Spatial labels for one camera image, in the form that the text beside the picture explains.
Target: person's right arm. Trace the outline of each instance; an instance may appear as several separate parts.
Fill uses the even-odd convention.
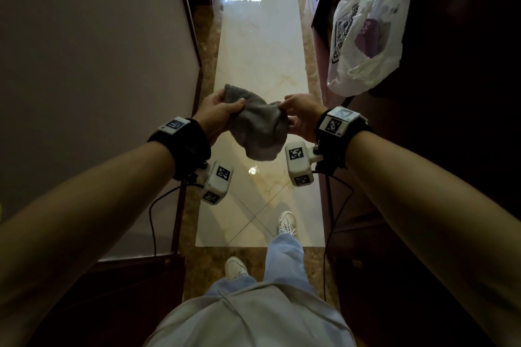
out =
[[[310,138],[326,110],[309,95],[281,104]],[[497,345],[521,340],[521,222],[432,162],[358,133],[345,163],[383,217]]]

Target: wire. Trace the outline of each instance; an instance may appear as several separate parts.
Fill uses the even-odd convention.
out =
[[[339,179],[338,177],[330,176],[329,174],[325,174],[325,173],[318,172],[318,171],[313,171],[312,173],[313,174],[323,174],[325,176],[331,177],[331,178],[335,179],[336,181],[342,183],[343,185],[345,185],[346,187],[348,187],[351,190],[351,193],[344,200],[342,207],[340,207],[340,211],[338,212],[335,219],[333,220],[333,223],[331,224],[331,229],[329,231],[329,235],[326,240],[326,246],[324,247],[324,256],[322,258],[322,286],[323,286],[323,290],[324,290],[324,302],[327,302],[327,300],[326,300],[326,252],[327,252],[327,247],[329,245],[329,240],[331,239],[331,236],[333,235],[333,230],[335,229],[336,221],[338,221],[338,219],[340,218],[340,215],[342,214],[342,211],[344,210],[345,205],[348,204],[348,201],[351,198],[351,196],[353,195],[353,193],[355,192],[355,190],[347,182]]]
[[[191,187],[191,186],[204,188],[204,186],[202,186],[201,184],[184,184],[184,185],[182,184],[182,185],[180,185],[178,187],[175,187],[175,188],[171,189],[170,191],[164,193],[159,198],[155,199],[152,202],[152,204],[150,205],[150,207],[148,208],[148,221],[150,221],[150,229],[152,230],[152,240],[154,241],[154,258],[157,257],[157,244],[156,244],[156,233],[154,231],[154,223],[152,222],[152,207],[153,207],[153,205],[156,204],[157,202],[159,202],[165,196],[168,196],[172,192],[177,191],[179,188],[181,188],[181,187]]]

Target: cleaning rag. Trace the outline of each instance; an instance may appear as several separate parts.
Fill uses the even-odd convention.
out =
[[[241,98],[246,100],[246,104],[242,111],[232,114],[227,128],[239,145],[244,147],[248,158],[274,160],[288,137],[288,115],[277,106],[280,102],[267,104],[253,92],[225,85],[225,103],[233,103]]]

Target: black wristband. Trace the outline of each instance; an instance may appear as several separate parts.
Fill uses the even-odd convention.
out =
[[[329,126],[322,126],[326,117],[330,117]],[[373,131],[367,120],[359,113],[344,107],[336,107],[325,111],[318,120],[315,135],[318,141],[318,150],[322,153],[323,161],[317,163],[317,169],[326,174],[333,174],[337,167],[347,169],[345,152],[353,137],[363,130]]]
[[[177,118],[161,126],[148,141],[157,141],[168,148],[176,161],[173,179],[182,181],[212,156],[212,149],[203,128],[196,120]]]

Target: hand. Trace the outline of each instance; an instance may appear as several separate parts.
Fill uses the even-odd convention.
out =
[[[284,99],[282,103],[279,103],[279,107],[286,110],[289,115],[289,133],[316,143],[315,128],[320,116],[327,108],[311,94],[286,95]]]
[[[223,88],[205,97],[193,117],[206,133],[210,146],[213,146],[219,135],[225,131],[230,114],[238,113],[246,103],[243,98],[235,103],[223,103],[224,96]]]

